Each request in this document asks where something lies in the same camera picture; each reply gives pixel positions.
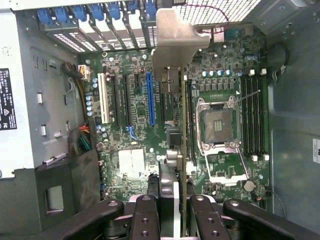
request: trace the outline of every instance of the red cable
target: red cable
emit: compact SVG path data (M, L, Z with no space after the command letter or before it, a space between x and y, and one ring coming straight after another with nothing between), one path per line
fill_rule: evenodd
M217 11L219 11L220 13L222 13L222 15L224 16L225 20L226 20L226 27L223 28L223 30L221 31L217 31L217 32L213 32L213 34L220 34L220 33L224 33L227 28L229 27L229 18L227 17L227 15L225 14L224 11L222 11L220 8L215 7L215 6L209 6L209 5L193 5L193 4L185 4L185 6L190 6L190 7L199 7L199 8L210 8L210 9L215 9Z

